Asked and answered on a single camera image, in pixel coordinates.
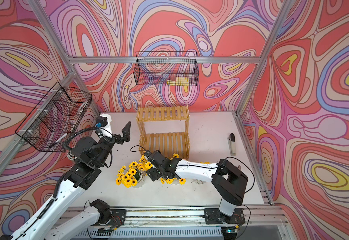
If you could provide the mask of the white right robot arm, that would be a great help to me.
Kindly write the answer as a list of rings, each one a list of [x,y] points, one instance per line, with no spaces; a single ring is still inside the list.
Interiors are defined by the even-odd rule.
[[[221,196],[218,208],[204,209],[206,224],[236,224],[245,223],[242,206],[246,193],[248,177],[238,167],[227,159],[217,163],[203,164],[190,162],[179,157],[169,159],[160,151],[146,151],[142,155],[146,160],[146,174],[152,181],[159,180],[199,180],[211,183]]]

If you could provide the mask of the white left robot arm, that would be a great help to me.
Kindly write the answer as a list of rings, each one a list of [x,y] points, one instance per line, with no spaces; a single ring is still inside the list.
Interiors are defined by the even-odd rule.
[[[110,206],[97,199],[72,219],[54,226],[100,175],[114,145],[130,140],[130,122],[121,130],[122,135],[115,135],[109,130],[110,124],[104,123],[106,117],[97,120],[94,127],[74,133],[63,143],[63,147],[73,155],[75,164],[59,178],[48,202],[11,235],[0,236],[1,240],[70,240],[95,224],[115,228],[123,225],[123,221],[113,215]]]

